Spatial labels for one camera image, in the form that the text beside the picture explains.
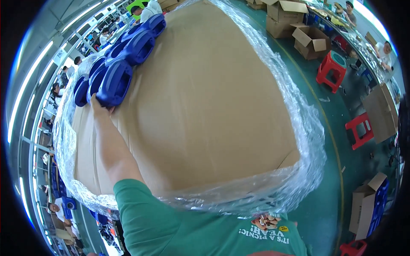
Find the cardboard box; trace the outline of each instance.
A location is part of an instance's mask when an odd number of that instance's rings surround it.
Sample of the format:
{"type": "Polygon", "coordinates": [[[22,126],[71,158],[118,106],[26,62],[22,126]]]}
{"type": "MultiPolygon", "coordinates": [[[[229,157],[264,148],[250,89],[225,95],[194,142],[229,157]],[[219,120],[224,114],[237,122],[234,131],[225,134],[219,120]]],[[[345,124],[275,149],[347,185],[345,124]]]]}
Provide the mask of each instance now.
{"type": "Polygon", "coordinates": [[[349,231],[356,234],[356,240],[367,237],[373,216],[376,192],[386,178],[385,174],[379,172],[369,182],[365,182],[364,185],[353,191],[349,231]]]}
{"type": "Polygon", "coordinates": [[[377,41],[371,36],[369,32],[366,33],[364,38],[373,46],[373,48],[376,46],[377,41]]]}
{"type": "Polygon", "coordinates": [[[261,0],[246,0],[246,1],[248,2],[248,5],[255,10],[266,9],[266,4],[262,2],[261,0]]]}
{"type": "Polygon", "coordinates": [[[387,140],[396,134],[399,117],[392,95],[385,83],[373,88],[371,93],[362,100],[376,143],[387,140]]]}
{"type": "Polygon", "coordinates": [[[315,27],[298,27],[293,32],[295,48],[306,60],[324,57],[332,48],[330,39],[315,27]]]}
{"type": "Polygon", "coordinates": [[[178,0],[166,0],[159,5],[161,6],[161,9],[165,9],[167,7],[170,7],[171,5],[175,5],[178,3],[178,0]]]}
{"type": "Polygon", "coordinates": [[[279,23],[266,15],[266,31],[269,32],[273,38],[292,37],[292,34],[297,27],[306,27],[306,25],[303,23],[279,23]]]}
{"type": "Polygon", "coordinates": [[[308,13],[306,4],[295,1],[262,0],[267,4],[268,16],[277,22],[298,23],[303,21],[303,15],[308,13]]]}

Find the clear plastic film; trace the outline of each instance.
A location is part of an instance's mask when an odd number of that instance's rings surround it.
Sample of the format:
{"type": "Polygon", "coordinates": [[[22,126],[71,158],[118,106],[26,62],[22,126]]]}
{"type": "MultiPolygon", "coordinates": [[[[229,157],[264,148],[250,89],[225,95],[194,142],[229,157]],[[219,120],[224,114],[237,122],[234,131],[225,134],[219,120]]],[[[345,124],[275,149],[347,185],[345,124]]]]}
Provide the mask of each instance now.
{"type": "MultiPolygon", "coordinates": [[[[187,0],[176,10],[199,0],[187,0]]],[[[209,0],[228,15],[246,36],[260,60],[271,70],[282,93],[294,129],[299,161],[291,167],[238,179],[213,187],[188,189],[158,195],[166,204],[176,208],[237,214],[240,217],[253,217],[260,212],[284,213],[297,208],[299,203],[316,189],[323,176],[326,162],[324,151],[324,128],[319,121],[319,112],[309,106],[305,96],[292,81],[288,70],[278,53],[272,52],[267,39],[260,31],[250,25],[249,17],[227,0],[209,0]],[[261,184],[275,184],[267,188],[261,184]],[[238,187],[251,185],[251,193],[237,192],[238,187]]],[[[73,196],[89,209],[100,214],[118,218],[112,210],[117,210],[114,195],[93,195],[82,183],[73,177],[75,168],[76,134],[71,128],[75,111],[72,85],[91,64],[83,65],[69,81],[57,111],[54,125],[54,143],[57,163],[63,181],[73,196]]]]}

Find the person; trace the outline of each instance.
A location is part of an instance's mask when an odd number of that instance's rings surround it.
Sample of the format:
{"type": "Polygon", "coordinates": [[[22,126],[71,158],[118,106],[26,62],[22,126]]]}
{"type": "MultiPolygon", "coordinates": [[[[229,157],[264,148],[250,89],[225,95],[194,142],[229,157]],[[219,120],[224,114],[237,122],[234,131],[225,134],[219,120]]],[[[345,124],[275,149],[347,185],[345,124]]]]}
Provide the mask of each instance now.
{"type": "Polygon", "coordinates": [[[155,198],[138,163],[110,119],[114,110],[91,97],[97,151],[114,195],[131,255],[312,255],[287,214],[253,220],[202,211],[181,211],[155,198]]]}
{"type": "Polygon", "coordinates": [[[60,106],[61,98],[63,97],[65,89],[60,88],[60,85],[58,83],[54,83],[52,85],[52,90],[51,93],[54,95],[54,101],[57,104],[57,106],[60,106]]]}
{"type": "Polygon", "coordinates": [[[105,45],[108,42],[108,39],[112,36],[112,34],[108,34],[109,33],[109,29],[106,27],[102,30],[102,34],[100,36],[100,43],[101,46],[105,45]]]}
{"type": "Polygon", "coordinates": [[[62,88],[64,88],[68,84],[68,77],[67,77],[68,67],[63,67],[63,73],[61,74],[61,84],[62,88]]]}
{"type": "Polygon", "coordinates": [[[74,65],[80,65],[81,62],[82,62],[82,60],[81,60],[81,57],[80,57],[80,56],[77,56],[77,57],[74,59],[74,65]]]}
{"type": "Polygon", "coordinates": [[[357,19],[356,16],[353,14],[352,2],[346,1],[346,8],[343,8],[343,10],[339,9],[336,12],[339,14],[343,13],[344,17],[346,18],[346,21],[350,23],[352,26],[356,27],[357,19]]]}
{"type": "MultiPolygon", "coordinates": [[[[378,42],[374,47],[374,52],[376,53],[377,58],[382,62],[381,65],[388,71],[392,71],[392,60],[390,59],[390,53],[392,52],[392,45],[389,41],[384,43],[378,42]]],[[[356,64],[350,64],[350,67],[359,70],[359,67],[362,65],[362,62],[358,59],[356,64]]]]}
{"type": "Polygon", "coordinates": [[[155,14],[161,14],[162,10],[161,10],[161,6],[159,5],[159,3],[155,0],[151,0],[148,2],[147,7],[145,7],[144,9],[142,9],[139,6],[133,6],[131,8],[131,13],[133,15],[136,16],[140,16],[139,20],[136,20],[133,25],[135,26],[136,24],[139,23],[144,23],[147,21],[147,19],[149,19],[150,17],[154,16],[155,14]]]}

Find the stool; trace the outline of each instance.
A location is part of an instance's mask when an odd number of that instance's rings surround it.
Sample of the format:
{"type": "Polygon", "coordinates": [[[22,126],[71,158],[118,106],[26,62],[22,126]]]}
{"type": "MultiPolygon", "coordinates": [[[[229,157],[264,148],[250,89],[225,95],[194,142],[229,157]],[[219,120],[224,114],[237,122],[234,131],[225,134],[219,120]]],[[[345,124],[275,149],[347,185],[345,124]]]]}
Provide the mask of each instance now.
{"type": "Polygon", "coordinates": [[[353,135],[356,140],[356,143],[352,145],[353,150],[357,149],[360,146],[363,146],[363,144],[365,144],[367,141],[371,140],[374,137],[373,130],[371,129],[371,125],[369,121],[369,116],[367,115],[366,112],[354,118],[350,122],[346,123],[344,127],[346,128],[346,130],[352,129],[353,131],[353,135]],[[367,128],[366,121],[369,123],[370,129],[367,128]],[[360,139],[356,127],[360,125],[361,123],[364,124],[364,128],[366,129],[366,134],[363,135],[362,138],[360,139]]]}
{"type": "Polygon", "coordinates": [[[367,247],[367,243],[363,240],[351,241],[348,244],[342,244],[340,250],[341,256],[361,256],[367,247]]]}
{"type": "Polygon", "coordinates": [[[332,88],[332,93],[336,93],[346,74],[346,68],[346,60],[337,52],[330,51],[319,66],[316,82],[318,84],[327,84],[332,88]],[[332,83],[326,78],[330,70],[333,70],[333,77],[336,79],[336,83],[332,83]]]}

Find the green t-shirt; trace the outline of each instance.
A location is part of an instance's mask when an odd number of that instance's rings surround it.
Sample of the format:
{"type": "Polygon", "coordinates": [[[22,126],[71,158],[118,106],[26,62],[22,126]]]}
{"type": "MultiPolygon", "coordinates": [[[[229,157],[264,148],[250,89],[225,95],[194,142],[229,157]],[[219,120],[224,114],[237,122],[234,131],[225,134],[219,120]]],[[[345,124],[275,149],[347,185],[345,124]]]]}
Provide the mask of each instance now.
{"type": "Polygon", "coordinates": [[[286,215],[238,219],[180,211],[155,198],[140,181],[114,186],[125,246],[137,255],[307,255],[295,224],[286,215]]]}

